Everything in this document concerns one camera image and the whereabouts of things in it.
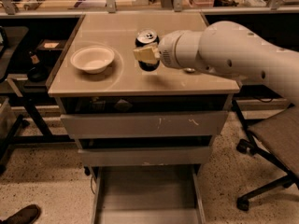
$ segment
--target table top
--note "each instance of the table top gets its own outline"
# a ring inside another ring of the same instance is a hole
[[[133,49],[138,31],[151,28],[160,38],[176,30],[203,31],[198,12],[120,12],[87,14],[49,89],[52,97],[186,95],[235,93],[237,83],[223,77],[166,68],[145,72],[135,60]],[[116,58],[104,72],[89,75],[70,62],[81,48],[102,45],[114,50]]]

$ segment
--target black shoe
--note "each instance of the black shoe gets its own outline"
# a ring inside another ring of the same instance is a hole
[[[31,204],[19,212],[14,214],[13,216],[9,217],[3,224],[32,224],[34,223],[40,215],[40,209],[37,205]]]

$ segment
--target cabinet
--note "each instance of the cabinet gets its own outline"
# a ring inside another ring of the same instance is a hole
[[[132,50],[145,27],[163,36],[206,25],[199,13],[86,15],[49,95],[96,180],[92,223],[205,223],[198,167],[208,161],[239,87],[162,64],[142,71]],[[82,74],[70,63],[77,49],[94,44],[117,54],[109,76]]]

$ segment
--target white bowl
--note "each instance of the white bowl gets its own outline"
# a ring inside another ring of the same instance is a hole
[[[71,57],[74,67],[89,74],[103,72],[113,60],[114,51],[104,46],[79,49]]]

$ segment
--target bottle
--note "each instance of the bottle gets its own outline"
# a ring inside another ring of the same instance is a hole
[[[32,82],[39,82],[48,78],[48,70],[45,65],[39,61],[37,55],[33,51],[29,51],[33,68],[27,73],[27,77]]]

